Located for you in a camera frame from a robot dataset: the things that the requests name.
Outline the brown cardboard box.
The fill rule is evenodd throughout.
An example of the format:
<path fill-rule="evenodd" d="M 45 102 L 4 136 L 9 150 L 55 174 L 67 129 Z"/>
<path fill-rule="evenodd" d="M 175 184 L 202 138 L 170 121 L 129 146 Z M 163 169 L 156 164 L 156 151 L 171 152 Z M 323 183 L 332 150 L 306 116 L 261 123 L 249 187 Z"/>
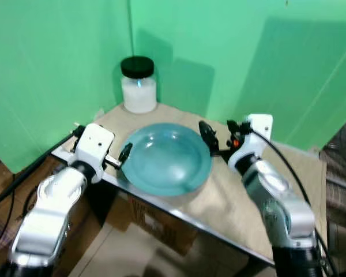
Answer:
<path fill-rule="evenodd" d="M 120 231 L 136 225 L 181 255 L 188 253 L 198 236 L 196 227 L 125 192 L 116 193 L 106 223 Z"/>

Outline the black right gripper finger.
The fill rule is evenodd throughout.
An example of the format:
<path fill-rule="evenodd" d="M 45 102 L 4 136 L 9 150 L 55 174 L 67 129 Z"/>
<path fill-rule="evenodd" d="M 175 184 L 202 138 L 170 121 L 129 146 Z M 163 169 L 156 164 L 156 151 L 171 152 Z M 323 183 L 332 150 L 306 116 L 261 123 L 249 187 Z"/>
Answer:
<path fill-rule="evenodd" d="M 210 155 L 218 155 L 220 150 L 217 132 L 205 121 L 199 121 L 199 133 L 208 147 Z"/>

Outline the blue glass plate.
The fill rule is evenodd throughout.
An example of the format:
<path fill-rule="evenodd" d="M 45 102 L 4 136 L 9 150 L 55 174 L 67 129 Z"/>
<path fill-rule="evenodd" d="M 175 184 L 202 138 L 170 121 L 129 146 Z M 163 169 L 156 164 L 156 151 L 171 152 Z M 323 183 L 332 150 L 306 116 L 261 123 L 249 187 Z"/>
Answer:
<path fill-rule="evenodd" d="M 173 122 L 157 122 L 131 132 L 121 171 L 139 190 L 155 196 L 195 192 L 210 176 L 213 159 L 200 135 Z"/>

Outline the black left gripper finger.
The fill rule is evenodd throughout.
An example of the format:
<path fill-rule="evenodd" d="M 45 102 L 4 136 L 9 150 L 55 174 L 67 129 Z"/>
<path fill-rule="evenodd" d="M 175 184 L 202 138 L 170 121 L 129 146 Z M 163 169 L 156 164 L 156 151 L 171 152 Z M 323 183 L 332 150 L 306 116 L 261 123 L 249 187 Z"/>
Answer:
<path fill-rule="evenodd" d="M 126 143 L 126 145 L 123 146 L 120 152 L 120 155 L 118 157 L 118 170 L 120 170 L 123 164 L 126 163 L 132 149 L 133 149 L 133 143 Z"/>

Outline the white jar with black lid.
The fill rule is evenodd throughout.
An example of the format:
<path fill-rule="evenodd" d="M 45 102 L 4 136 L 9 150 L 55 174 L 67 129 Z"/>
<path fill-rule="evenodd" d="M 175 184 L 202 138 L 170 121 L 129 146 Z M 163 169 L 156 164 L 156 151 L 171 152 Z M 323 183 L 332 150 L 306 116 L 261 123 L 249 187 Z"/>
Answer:
<path fill-rule="evenodd" d="M 121 61 L 123 106 L 130 113 L 144 114 L 157 106 L 155 64 L 151 58 L 133 55 Z"/>

